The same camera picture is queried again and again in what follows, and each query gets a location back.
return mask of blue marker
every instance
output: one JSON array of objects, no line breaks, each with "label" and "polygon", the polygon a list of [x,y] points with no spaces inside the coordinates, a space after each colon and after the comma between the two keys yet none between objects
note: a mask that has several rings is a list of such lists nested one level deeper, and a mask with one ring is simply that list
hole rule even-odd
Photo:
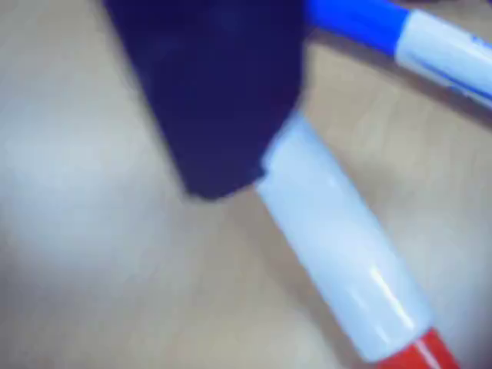
[{"label": "blue marker", "polygon": [[385,0],[311,0],[310,7],[315,25],[492,108],[492,46],[476,35]]}]

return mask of blue marker cap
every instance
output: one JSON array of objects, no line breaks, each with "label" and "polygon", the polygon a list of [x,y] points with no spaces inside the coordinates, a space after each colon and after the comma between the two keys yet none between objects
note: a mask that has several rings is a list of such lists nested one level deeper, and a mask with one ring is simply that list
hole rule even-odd
[{"label": "blue marker cap", "polygon": [[385,0],[309,0],[311,22],[393,56],[410,12]]}]

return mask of wooden table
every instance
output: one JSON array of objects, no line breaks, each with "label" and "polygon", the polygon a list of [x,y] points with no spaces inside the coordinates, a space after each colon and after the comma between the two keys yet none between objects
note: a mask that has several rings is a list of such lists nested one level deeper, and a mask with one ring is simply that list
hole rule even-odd
[{"label": "wooden table", "polygon": [[[431,11],[492,38],[485,2]],[[492,367],[492,115],[334,36],[305,111],[436,311]],[[362,367],[252,191],[182,196],[105,14],[0,3],[0,367]]]}]

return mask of marker barrel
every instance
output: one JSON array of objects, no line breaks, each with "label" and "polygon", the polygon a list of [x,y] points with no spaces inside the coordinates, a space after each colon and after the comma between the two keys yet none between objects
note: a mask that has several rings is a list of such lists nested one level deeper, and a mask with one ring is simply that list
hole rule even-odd
[{"label": "marker barrel", "polygon": [[492,108],[492,45],[385,0],[310,0],[313,25],[362,42],[401,67]]},{"label": "marker barrel", "polygon": [[258,194],[362,358],[390,360],[424,337],[432,313],[423,293],[301,116],[272,142],[264,166]]}]

